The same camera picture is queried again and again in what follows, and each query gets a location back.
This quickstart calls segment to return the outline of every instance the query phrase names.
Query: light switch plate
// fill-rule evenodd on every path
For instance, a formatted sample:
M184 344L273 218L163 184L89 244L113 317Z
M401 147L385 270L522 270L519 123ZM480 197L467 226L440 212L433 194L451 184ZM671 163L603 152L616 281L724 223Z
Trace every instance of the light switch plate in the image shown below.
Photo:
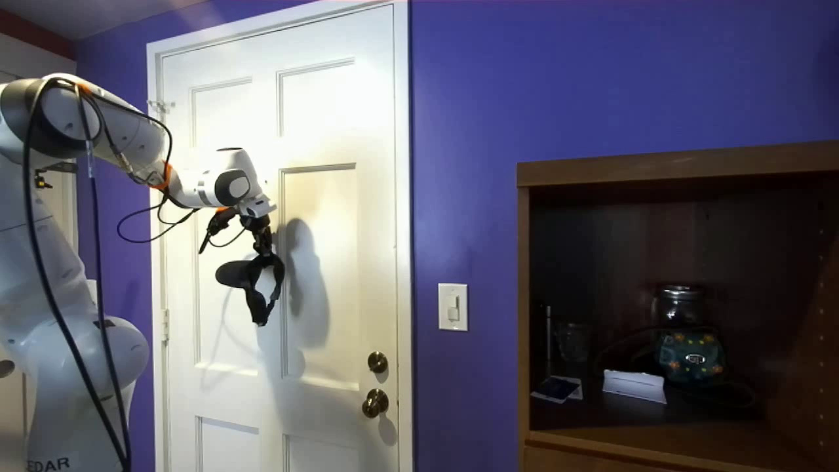
M440 330L469 328L467 283L438 283L438 328Z

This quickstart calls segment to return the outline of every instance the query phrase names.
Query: wooden cabinet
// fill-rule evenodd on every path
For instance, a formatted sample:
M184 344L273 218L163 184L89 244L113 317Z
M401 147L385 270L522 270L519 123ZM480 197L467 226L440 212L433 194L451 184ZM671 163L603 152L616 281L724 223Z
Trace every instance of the wooden cabinet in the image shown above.
M522 469L839 469L839 144L524 163L517 178ZM655 336L627 338L655 325L663 283L708 288L724 388L600 393L606 367L650 367L632 349ZM553 328L587 328L582 401L530 396L564 372L545 359L548 307Z

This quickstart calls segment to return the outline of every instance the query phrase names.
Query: white door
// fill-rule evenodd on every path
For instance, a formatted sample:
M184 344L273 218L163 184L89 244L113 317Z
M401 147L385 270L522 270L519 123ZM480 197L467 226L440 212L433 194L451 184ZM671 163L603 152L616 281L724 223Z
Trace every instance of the white door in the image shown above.
M197 254L205 210L157 244L163 469L409 469L396 16L391 3L341 5L149 50L173 165L249 149L286 262L278 309L257 328L244 294L215 283L218 265L249 257L249 236L225 244L231 228L223 249ZM388 399L383 414L362 414L370 393Z

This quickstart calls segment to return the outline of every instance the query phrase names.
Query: door frame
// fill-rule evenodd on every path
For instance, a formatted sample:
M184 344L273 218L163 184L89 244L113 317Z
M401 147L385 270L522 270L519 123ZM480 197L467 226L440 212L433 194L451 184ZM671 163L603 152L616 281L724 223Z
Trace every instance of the door frame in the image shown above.
M147 45L147 97L149 113L160 115L160 63L170 55L212 47L236 37L270 34L296 24L325 21L367 8L393 10L393 87L396 87L396 346L399 346L399 472L414 469L414 362L412 362L412 163L409 163L409 0L312 0L296 8L283 8L181 37ZM160 231L157 218L149 218L152 233ZM168 312L163 304L163 265L160 246L152 244L152 378L155 378L155 469L165 472L168 412L165 412L165 344Z

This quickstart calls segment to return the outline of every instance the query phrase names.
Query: white robotic arm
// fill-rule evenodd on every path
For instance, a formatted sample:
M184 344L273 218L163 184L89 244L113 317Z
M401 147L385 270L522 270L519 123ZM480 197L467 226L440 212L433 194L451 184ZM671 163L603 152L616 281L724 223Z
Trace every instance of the white robotic arm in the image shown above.
M160 121L79 76L0 84L0 344L37 385L29 472L131 469L126 409L149 357L131 323L102 317L92 302L79 254L31 191L31 163L79 155L113 163L181 207L215 207L207 239L239 215L257 257L223 265L218 281L244 288L254 323L267 323L283 265L273 254L270 202L254 165L231 147L184 178L168 152L170 134ZM275 275L270 302L254 291L265 267Z

